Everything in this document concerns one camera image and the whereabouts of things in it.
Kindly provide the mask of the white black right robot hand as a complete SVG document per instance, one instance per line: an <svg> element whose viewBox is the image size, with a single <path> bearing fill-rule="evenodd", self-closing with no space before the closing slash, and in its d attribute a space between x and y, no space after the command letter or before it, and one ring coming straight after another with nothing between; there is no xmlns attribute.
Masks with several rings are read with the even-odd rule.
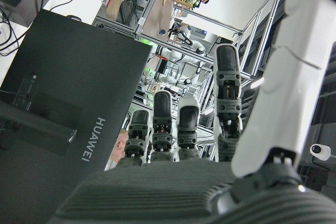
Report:
<svg viewBox="0 0 336 224"><path fill-rule="evenodd" d="M335 203L302 186L296 168L335 43L335 0L286 0L274 51L246 128L224 127L224 74L235 47L217 47L216 161L118 166L90 177L51 223L335 223Z"/></svg>

